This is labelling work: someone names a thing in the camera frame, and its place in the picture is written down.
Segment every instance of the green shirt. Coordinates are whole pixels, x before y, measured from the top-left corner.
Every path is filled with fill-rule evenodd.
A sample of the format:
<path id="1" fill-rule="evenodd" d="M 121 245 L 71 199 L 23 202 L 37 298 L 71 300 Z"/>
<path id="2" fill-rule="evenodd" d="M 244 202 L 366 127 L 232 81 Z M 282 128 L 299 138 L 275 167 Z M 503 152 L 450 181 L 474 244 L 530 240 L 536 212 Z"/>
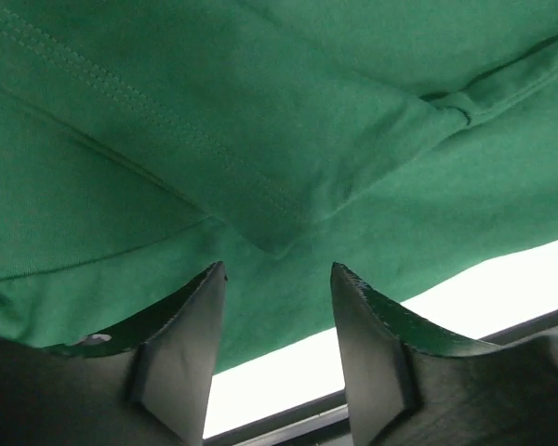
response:
<path id="1" fill-rule="evenodd" d="M 223 370 L 556 239 L 558 0 L 0 0 L 1 336 L 223 260 Z"/>

